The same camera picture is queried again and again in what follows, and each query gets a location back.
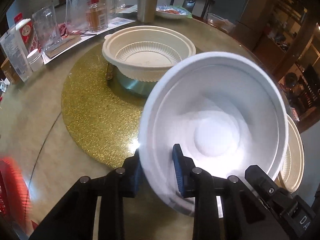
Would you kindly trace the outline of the red scalloped plate gold rim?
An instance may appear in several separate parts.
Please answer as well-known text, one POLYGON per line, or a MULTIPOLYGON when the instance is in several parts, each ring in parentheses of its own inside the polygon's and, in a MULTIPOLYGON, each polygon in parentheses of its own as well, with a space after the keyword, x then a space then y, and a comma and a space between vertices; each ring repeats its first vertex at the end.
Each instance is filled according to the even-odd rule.
POLYGON ((5 219, 11 224, 16 224, 29 236, 33 230, 30 220, 30 192, 21 169, 10 157, 1 158, 1 185, 4 186, 1 199, 5 219))

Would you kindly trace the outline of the cream ribbed plastic bowl large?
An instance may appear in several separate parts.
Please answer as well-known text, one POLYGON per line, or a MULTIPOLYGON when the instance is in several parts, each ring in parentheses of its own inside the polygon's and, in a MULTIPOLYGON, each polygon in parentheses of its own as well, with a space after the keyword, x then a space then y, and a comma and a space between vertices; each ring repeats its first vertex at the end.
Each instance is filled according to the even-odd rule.
POLYGON ((287 152, 275 182, 289 193, 294 193, 298 190, 303 179, 304 148, 298 128, 289 115, 287 115, 287 121, 289 126, 287 152))

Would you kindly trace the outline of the gold glitter round mat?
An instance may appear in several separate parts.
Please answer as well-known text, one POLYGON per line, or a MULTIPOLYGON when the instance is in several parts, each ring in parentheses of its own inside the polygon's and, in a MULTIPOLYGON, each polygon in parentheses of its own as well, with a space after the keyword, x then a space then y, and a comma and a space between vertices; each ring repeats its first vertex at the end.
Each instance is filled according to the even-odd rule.
POLYGON ((63 121, 74 142, 91 158, 116 168, 138 147, 140 116, 146 98, 125 89, 102 55, 102 45, 76 61, 61 94, 63 121))

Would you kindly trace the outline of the silver pot stand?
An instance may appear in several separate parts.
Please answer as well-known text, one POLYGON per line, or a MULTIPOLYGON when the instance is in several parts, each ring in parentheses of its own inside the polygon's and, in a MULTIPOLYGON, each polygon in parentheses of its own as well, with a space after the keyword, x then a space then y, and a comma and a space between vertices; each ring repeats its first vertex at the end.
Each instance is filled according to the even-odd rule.
POLYGON ((131 93, 135 96, 147 98, 156 82, 138 81, 128 78, 120 70, 108 63, 106 68, 106 82, 108 87, 121 93, 131 93))

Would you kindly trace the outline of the peanut butter jar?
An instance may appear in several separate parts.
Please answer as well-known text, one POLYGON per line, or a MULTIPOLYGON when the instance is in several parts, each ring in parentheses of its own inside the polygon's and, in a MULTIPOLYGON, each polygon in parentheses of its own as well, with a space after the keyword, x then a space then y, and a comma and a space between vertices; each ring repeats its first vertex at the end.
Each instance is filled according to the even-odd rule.
POLYGON ((20 79, 19 75, 17 74, 14 67, 11 65, 8 58, 4 60, 1 65, 1 70, 4 73, 5 77, 9 80, 10 83, 16 85, 20 83, 22 80, 20 79))

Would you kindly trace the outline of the small white pill jar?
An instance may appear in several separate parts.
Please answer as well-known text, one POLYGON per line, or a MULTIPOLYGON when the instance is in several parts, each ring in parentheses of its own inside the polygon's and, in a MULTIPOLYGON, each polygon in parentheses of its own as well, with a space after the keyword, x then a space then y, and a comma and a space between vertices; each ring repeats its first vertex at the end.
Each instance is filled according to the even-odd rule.
POLYGON ((32 50, 28 54, 27 60, 33 72, 38 71, 44 65, 42 53, 38 49, 32 50))

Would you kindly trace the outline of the book on table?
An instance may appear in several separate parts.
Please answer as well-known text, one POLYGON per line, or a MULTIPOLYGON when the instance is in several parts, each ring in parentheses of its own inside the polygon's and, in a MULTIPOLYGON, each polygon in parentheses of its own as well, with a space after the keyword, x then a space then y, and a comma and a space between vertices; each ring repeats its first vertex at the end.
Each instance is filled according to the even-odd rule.
POLYGON ((51 59, 58 55, 59 53, 63 52, 65 49, 69 48, 70 46, 76 44, 81 40, 80 35, 68 35, 65 36, 61 41, 57 44, 51 46, 45 51, 45 54, 51 59))

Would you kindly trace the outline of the clear plastic container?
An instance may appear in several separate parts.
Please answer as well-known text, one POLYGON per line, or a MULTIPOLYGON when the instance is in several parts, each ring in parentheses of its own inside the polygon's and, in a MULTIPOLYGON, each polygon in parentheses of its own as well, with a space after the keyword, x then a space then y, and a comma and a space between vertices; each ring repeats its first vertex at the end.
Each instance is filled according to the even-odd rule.
POLYGON ((229 22, 229 20, 221 18, 220 16, 212 13, 207 14, 207 23, 227 34, 230 33, 235 27, 235 25, 232 22, 229 22))

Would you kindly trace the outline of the red white carton box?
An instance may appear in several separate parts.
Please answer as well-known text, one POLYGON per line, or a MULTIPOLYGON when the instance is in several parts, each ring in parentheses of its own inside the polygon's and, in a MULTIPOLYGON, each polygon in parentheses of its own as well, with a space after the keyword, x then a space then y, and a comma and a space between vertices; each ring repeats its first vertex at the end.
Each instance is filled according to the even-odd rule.
POLYGON ((35 33, 31 18, 23 18, 20 12, 14 17, 15 28, 22 41, 22 48, 25 56, 28 56, 33 50, 41 52, 41 45, 35 33))

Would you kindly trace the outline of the clear glass mug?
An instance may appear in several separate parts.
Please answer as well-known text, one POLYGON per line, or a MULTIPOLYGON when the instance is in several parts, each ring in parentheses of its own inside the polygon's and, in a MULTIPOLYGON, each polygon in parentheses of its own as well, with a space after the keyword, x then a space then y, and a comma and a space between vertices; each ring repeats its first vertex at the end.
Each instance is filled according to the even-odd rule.
POLYGON ((32 21, 43 51, 47 51, 61 41, 60 29, 56 20, 53 3, 33 13, 32 21))

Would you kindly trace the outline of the grey refrigerator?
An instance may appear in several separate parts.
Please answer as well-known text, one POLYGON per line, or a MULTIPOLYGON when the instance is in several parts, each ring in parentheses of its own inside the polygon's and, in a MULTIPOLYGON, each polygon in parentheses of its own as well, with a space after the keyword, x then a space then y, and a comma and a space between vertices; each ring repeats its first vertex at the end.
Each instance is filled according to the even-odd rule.
POLYGON ((213 13, 235 25, 231 37, 253 50, 276 0, 215 0, 213 13))

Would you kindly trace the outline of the plate with snacks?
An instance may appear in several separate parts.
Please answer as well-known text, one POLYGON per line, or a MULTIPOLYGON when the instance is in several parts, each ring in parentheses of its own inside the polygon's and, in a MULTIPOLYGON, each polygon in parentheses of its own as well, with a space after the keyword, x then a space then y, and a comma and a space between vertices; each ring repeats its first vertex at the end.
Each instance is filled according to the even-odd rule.
POLYGON ((162 5, 156 8, 156 15, 161 18, 180 20, 183 18, 193 18, 192 14, 184 8, 171 5, 162 5))

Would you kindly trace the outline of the clear plastic bag of jars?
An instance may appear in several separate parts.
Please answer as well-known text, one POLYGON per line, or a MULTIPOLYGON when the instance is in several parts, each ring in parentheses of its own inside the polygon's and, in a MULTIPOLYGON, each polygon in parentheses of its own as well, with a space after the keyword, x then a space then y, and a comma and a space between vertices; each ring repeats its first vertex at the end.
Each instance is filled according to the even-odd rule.
POLYGON ((66 0, 66 29, 70 33, 104 30, 115 9, 116 0, 66 0))

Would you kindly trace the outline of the stainless steel thermos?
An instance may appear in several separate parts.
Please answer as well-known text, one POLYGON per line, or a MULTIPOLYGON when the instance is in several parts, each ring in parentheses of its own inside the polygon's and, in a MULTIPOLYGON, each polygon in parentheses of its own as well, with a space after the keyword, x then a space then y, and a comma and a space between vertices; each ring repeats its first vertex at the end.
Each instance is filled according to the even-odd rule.
POLYGON ((157 0, 138 0, 137 19, 142 23, 151 23, 155 18, 157 0))

